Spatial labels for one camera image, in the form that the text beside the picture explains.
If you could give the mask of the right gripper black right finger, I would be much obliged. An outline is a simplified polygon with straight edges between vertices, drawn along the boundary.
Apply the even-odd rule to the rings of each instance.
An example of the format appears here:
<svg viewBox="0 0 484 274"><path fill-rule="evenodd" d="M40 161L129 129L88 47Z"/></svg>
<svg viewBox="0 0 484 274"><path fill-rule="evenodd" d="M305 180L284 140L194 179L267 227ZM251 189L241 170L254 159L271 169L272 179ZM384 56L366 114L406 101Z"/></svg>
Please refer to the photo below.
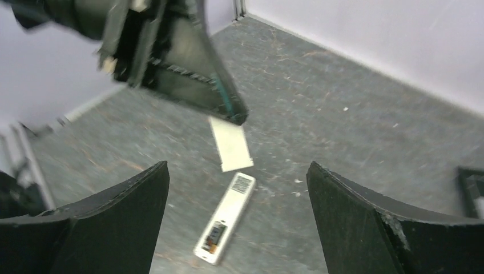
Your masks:
<svg viewBox="0 0 484 274"><path fill-rule="evenodd" d="M392 199L316 162L307 186L329 273L482 273L483 221Z"/></svg>

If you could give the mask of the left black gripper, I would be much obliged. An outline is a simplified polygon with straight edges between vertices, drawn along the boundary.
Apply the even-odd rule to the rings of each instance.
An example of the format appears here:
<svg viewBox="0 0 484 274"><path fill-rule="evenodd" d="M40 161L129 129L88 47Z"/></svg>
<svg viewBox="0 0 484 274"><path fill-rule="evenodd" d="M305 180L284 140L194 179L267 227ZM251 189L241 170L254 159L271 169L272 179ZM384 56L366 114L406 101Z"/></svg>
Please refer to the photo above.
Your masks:
<svg viewBox="0 0 484 274"><path fill-rule="evenodd" d="M117 82L239 126L248 117L207 33L204 1L115 1L98 53Z"/></svg>

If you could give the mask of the white small remote battery cover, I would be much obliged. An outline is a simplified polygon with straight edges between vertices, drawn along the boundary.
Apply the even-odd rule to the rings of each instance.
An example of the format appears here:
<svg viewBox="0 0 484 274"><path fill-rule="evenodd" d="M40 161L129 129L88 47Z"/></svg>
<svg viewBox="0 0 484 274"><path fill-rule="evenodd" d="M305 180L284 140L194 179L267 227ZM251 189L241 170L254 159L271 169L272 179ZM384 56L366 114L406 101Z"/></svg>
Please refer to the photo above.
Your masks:
<svg viewBox="0 0 484 274"><path fill-rule="evenodd" d="M237 126L214 116L209 116L208 120L221 161L222 172L252 167L254 163L243 126Z"/></svg>

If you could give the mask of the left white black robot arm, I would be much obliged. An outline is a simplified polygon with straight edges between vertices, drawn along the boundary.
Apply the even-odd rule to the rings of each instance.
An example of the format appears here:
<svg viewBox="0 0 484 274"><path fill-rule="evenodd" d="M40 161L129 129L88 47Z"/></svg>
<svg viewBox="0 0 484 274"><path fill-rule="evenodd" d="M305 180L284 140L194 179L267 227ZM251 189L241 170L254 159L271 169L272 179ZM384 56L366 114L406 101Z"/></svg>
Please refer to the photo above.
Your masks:
<svg viewBox="0 0 484 274"><path fill-rule="evenodd" d="M248 109L207 33L204 1L10 1L26 30L52 22L101 42L114 81L238 126Z"/></svg>

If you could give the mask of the small white remote with buttons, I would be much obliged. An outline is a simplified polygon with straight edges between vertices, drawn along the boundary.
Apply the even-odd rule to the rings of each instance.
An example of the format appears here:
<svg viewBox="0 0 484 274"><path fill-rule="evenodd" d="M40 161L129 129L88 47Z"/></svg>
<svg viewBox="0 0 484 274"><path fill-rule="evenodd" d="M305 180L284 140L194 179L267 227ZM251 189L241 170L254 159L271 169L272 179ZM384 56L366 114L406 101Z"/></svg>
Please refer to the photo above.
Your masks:
<svg viewBox="0 0 484 274"><path fill-rule="evenodd" d="M235 173L193 249L195 256L212 265L219 263L255 185L254 177L241 172Z"/></svg>

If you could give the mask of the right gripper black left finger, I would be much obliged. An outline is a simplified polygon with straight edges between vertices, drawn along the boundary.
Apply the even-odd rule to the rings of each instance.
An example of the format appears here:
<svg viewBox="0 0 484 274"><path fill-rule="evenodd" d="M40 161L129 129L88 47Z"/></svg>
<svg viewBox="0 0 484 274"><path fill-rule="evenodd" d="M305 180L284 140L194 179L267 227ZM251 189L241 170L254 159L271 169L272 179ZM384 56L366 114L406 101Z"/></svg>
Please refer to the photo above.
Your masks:
<svg viewBox="0 0 484 274"><path fill-rule="evenodd" d="M75 203L1 220L2 273L149 273L167 162Z"/></svg>

